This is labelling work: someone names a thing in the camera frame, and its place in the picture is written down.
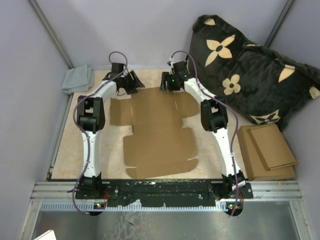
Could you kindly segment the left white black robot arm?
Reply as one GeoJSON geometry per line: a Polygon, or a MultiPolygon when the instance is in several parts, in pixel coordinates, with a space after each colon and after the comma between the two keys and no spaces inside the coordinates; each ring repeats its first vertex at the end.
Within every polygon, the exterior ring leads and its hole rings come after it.
{"type": "Polygon", "coordinates": [[[83,169],[77,181],[78,191],[86,191],[94,199],[104,192],[99,164],[100,136],[106,124],[104,103],[120,89],[131,95],[144,87],[134,70],[129,71],[124,63],[112,63],[111,71],[100,85],[88,95],[78,97],[73,111],[73,120],[83,142],[83,169]]]}

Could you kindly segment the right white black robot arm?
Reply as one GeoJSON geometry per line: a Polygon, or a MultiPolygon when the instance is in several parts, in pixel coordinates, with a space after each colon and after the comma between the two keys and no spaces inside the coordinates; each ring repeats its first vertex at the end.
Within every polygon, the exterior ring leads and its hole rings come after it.
{"type": "Polygon", "coordinates": [[[205,131],[212,133],[222,154],[223,193],[228,198],[236,197],[241,187],[246,185],[246,180],[235,160],[235,153],[229,141],[227,108],[189,73],[186,62],[176,62],[170,58],[167,64],[170,66],[170,71],[162,73],[159,89],[161,91],[184,90],[200,105],[201,125],[205,131]]]}

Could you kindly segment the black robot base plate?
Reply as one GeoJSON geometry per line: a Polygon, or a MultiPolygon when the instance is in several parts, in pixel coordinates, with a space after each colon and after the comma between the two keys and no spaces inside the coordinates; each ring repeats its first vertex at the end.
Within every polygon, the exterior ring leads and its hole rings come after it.
{"type": "Polygon", "coordinates": [[[252,186],[245,186],[236,192],[227,190],[223,179],[101,179],[102,191],[78,190],[74,187],[72,199],[101,200],[94,205],[101,210],[113,207],[128,207],[140,203],[146,209],[199,209],[217,207],[219,201],[225,202],[222,208],[230,216],[238,216],[243,210],[243,201],[254,197],[252,186]]]}

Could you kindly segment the brown cardboard box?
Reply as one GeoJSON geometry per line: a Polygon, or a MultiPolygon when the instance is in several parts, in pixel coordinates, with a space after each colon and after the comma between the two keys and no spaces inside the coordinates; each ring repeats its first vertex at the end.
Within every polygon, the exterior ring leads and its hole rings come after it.
{"type": "Polygon", "coordinates": [[[110,124],[131,126],[123,137],[126,173],[133,179],[187,173],[196,168],[197,148],[185,118],[199,113],[197,101],[187,92],[145,88],[128,99],[110,100],[110,124]]]}

